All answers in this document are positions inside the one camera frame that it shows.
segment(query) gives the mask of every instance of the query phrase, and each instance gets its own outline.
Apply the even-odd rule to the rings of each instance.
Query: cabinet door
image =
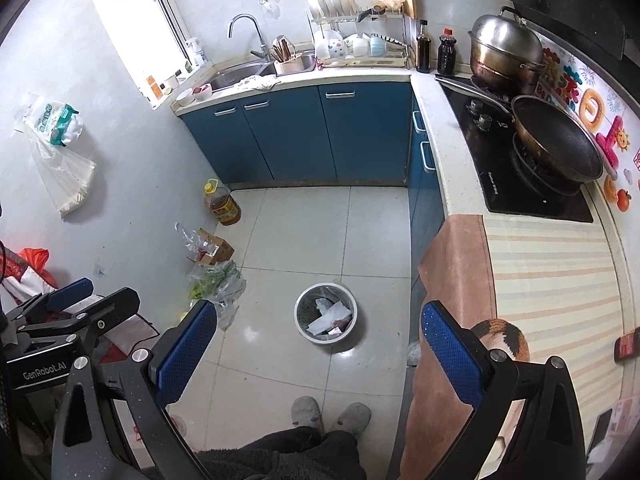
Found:
[[[418,264],[444,222],[438,174],[435,170],[429,141],[420,143],[423,168],[411,225],[411,283],[418,279]]]
[[[238,102],[202,108],[180,118],[223,182],[273,180]]]
[[[409,170],[407,175],[407,187],[409,192],[409,220],[414,222],[415,204],[418,199],[418,188],[422,177],[422,155],[420,143],[427,140],[427,129],[418,108],[418,102],[414,98],[414,110],[412,111],[411,148],[409,154]]]
[[[240,100],[275,180],[335,179],[317,86]]]
[[[338,178],[404,180],[411,121],[409,83],[340,83],[319,89]]]

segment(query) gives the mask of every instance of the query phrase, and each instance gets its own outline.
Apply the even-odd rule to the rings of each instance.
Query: gray slipper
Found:
[[[294,426],[316,428],[324,434],[320,406],[313,397],[298,397],[291,405],[291,420]]]
[[[369,425],[370,420],[371,410],[369,407],[361,402],[354,402],[347,406],[347,409],[340,414],[331,429],[332,431],[346,431],[347,433],[351,433],[355,438],[358,438]]]

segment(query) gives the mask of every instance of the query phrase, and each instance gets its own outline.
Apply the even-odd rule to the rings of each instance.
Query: window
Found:
[[[159,85],[184,71],[186,28],[172,0],[94,0],[104,28],[122,62],[152,106],[160,100],[147,79]]]

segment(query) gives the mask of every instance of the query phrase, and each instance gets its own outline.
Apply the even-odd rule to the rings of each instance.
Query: chopsticks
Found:
[[[269,51],[276,61],[280,63],[290,61],[293,58],[289,50],[289,45],[287,45],[287,40],[284,38],[282,38],[279,43],[273,43],[273,47],[271,47]]]

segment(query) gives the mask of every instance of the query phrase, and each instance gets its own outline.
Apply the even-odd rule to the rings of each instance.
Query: trash can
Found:
[[[316,300],[319,298],[327,298],[332,304],[341,301],[351,311],[351,319],[341,334],[314,336],[306,331],[309,324],[320,317],[316,306]],[[302,337],[317,345],[330,346],[342,341],[351,333],[358,320],[358,305],[353,294],[345,286],[339,283],[316,283],[304,290],[298,297],[293,309],[293,318]]]

